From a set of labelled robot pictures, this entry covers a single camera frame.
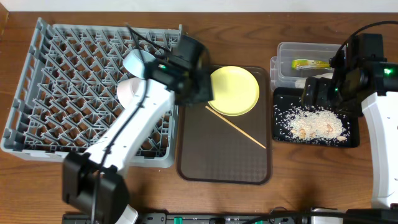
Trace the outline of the white napkin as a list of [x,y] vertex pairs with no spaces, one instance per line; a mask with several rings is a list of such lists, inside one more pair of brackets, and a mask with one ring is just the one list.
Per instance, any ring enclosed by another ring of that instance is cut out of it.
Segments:
[[[328,79],[332,79],[333,74],[332,73],[324,73],[321,75],[315,75],[313,76],[314,78],[328,78]],[[304,78],[303,80],[297,80],[295,82],[295,87],[296,88],[301,88],[304,89],[305,87],[305,82],[306,82],[307,78]]]

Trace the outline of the wooden chopstick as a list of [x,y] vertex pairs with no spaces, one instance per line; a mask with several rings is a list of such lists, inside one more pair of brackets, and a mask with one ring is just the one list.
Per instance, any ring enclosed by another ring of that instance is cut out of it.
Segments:
[[205,108],[210,111],[211,113],[213,113],[215,116],[217,116],[219,119],[223,120],[225,123],[227,123],[228,125],[230,125],[232,128],[234,128],[235,130],[237,130],[238,132],[240,132],[241,134],[243,134],[244,136],[246,136],[248,139],[250,139],[252,142],[256,143],[258,146],[262,147],[263,149],[267,149],[265,145],[261,144],[259,141],[257,141],[256,139],[254,139],[251,135],[249,135],[248,133],[246,133],[245,131],[243,131],[241,128],[239,128],[238,126],[236,126],[235,124],[233,124],[232,122],[230,122],[229,120],[227,120],[225,117],[223,117],[222,115],[220,115],[219,113],[217,113],[215,110],[213,110],[212,108],[210,108],[209,106],[205,106]]

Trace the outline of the green snack wrapper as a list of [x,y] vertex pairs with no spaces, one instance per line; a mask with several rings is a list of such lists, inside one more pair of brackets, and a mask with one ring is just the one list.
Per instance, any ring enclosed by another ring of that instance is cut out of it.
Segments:
[[311,69],[329,69],[328,62],[312,59],[295,59],[292,61],[292,69],[294,70],[311,70]]

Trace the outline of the yellow plate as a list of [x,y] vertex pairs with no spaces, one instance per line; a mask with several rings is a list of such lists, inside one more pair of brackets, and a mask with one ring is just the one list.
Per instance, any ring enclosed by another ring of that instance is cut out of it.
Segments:
[[256,78],[237,66],[216,69],[211,74],[213,99],[208,104],[218,113],[240,116],[252,110],[260,94]]

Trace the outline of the light blue bowl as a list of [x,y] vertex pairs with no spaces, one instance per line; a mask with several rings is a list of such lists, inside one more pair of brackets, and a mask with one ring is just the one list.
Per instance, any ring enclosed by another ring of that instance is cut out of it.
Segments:
[[131,50],[123,60],[124,68],[137,78],[144,79],[144,63],[154,61],[155,57],[144,50]]

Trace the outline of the white pink bowl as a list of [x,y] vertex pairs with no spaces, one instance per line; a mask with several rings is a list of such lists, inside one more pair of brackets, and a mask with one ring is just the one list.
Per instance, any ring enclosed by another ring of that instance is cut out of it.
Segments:
[[126,108],[139,89],[141,79],[134,77],[121,81],[116,89],[118,100],[123,108]]

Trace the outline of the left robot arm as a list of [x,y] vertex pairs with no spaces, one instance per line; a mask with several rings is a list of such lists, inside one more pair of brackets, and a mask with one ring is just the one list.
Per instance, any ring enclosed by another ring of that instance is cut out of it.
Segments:
[[200,59],[144,62],[138,95],[84,153],[63,160],[62,199],[98,223],[134,223],[125,176],[159,118],[174,105],[213,98],[208,65]]

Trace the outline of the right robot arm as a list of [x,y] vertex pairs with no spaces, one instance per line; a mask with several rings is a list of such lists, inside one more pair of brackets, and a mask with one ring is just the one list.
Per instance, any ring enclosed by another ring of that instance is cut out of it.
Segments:
[[302,104],[364,115],[373,162],[372,208],[397,206],[397,64],[368,61],[332,78],[306,79]]

